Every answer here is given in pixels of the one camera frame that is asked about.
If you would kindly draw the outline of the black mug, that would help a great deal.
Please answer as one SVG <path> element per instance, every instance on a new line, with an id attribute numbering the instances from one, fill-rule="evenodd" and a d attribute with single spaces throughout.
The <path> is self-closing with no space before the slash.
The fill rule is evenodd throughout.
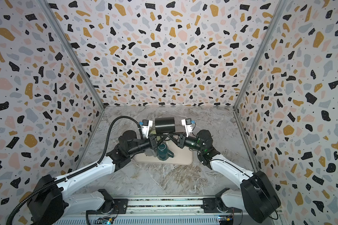
<path id="1" fill-rule="evenodd" d="M 156 134 L 168 134 L 176 132 L 175 118 L 155 118 L 155 131 Z"/>

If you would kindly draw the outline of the dark green faceted mug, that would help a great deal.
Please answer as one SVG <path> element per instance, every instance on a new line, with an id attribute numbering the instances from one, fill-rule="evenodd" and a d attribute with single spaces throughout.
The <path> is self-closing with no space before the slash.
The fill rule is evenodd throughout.
<path id="1" fill-rule="evenodd" d="M 158 147 L 156 148 L 156 152 L 157 152 L 157 158 L 160 161 L 166 161 L 167 159 L 174 158 L 175 156 L 174 153 L 169 150 L 166 143 L 162 143 L 158 145 Z"/>

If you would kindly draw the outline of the grey mug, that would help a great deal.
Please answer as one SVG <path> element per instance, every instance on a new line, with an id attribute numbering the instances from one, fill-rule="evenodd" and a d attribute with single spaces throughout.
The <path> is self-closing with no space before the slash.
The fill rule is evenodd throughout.
<path id="1" fill-rule="evenodd" d="M 156 149 L 146 149 L 145 155 L 148 157 L 157 157 L 157 151 Z"/>

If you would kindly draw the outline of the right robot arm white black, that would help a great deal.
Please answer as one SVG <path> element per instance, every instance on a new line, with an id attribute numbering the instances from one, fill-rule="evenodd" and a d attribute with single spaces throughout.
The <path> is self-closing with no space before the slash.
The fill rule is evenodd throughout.
<path id="1" fill-rule="evenodd" d="M 239 189 L 224 188 L 217 193 L 212 202 L 204 201 L 204 211 L 226 213 L 239 209 L 257 223 L 270 218 L 281 206 L 281 201 L 264 172 L 253 172 L 228 160 L 213 145 L 213 138 L 208 130 L 201 130 L 196 136 L 183 132 L 166 135 L 177 147 L 197 152 L 198 160 L 209 169 L 214 170 L 233 182 Z"/>

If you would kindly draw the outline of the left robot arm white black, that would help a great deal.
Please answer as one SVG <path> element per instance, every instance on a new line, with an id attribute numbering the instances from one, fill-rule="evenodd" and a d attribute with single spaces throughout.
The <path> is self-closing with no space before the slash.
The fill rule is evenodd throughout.
<path id="1" fill-rule="evenodd" d="M 67 175 L 53 178 L 51 175 L 39 179 L 28 200 L 27 206 L 36 225 L 51 225 L 73 207 L 69 198 L 83 186 L 126 166 L 136 154 L 155 150 L 166 139 L 166 135 L 150 134 L 147 139 L 138 139 L 133 130 L 124 132 L 112 151 L 100 162 L 91 163 Z"/>

